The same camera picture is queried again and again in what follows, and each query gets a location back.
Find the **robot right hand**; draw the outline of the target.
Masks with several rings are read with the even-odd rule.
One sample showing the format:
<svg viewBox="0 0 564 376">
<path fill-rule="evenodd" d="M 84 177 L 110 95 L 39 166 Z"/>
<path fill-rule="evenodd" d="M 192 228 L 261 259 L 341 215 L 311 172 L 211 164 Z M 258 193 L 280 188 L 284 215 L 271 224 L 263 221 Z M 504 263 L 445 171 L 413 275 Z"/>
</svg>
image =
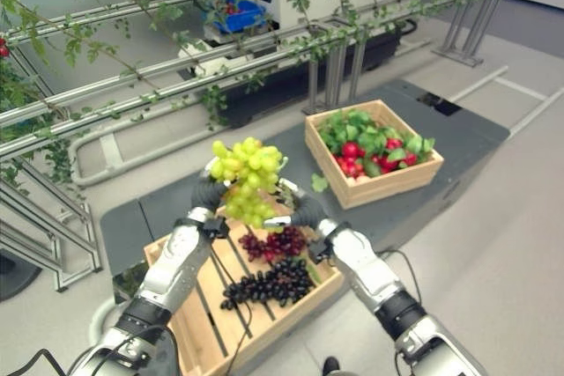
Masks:
<svg viewBox="0 0 564 376">
<path fill-rule="evenodd" d="M 265 219 L 263 221 L 264 228 L 273 229 L 294 225 L 316 229 L 327 218 L 323 206 L 294 182 L 286 178 L 280 178 L 276 183 L 276 187 L 277 199 L 291 200 L 293 211 L 289 215 Z"/>
</svg>

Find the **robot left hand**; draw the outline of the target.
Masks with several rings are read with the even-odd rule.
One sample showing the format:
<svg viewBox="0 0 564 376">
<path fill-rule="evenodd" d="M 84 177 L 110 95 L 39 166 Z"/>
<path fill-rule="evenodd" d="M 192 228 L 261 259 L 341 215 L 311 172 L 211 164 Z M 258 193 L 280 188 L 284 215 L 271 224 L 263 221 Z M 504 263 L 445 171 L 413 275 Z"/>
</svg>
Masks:
<svg viewBox="0 0 564 376">
<path fill-rule="evenodd" d="M 191 208 L 201 208 L 214 215 L 221 204 L 222 197 L 230 188 L 225 183 L 212 177 L 211 168 L 207 166 L 199 175 L 191 193 Z"/>
</svg>

